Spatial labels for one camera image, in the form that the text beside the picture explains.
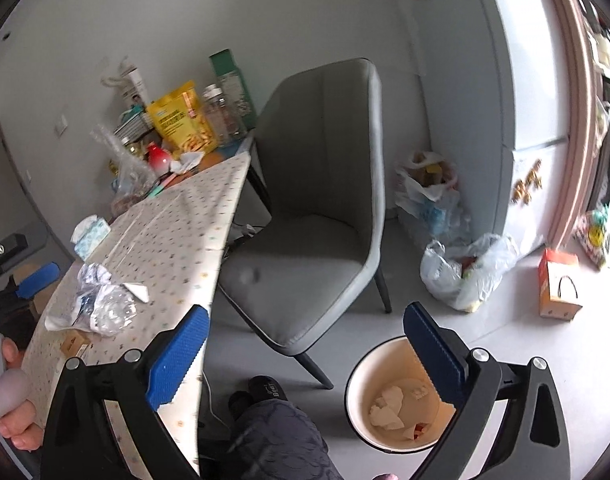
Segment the person left hand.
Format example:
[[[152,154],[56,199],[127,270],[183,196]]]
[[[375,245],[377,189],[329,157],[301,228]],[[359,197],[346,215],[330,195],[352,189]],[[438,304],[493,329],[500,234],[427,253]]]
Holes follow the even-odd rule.
[[[37,411],[29,400],[30,380],[20,367],[24,352],[16,343],[0,335],[0,434],[14,448],[34,452],[43,441],[43,429],[36,423]]]

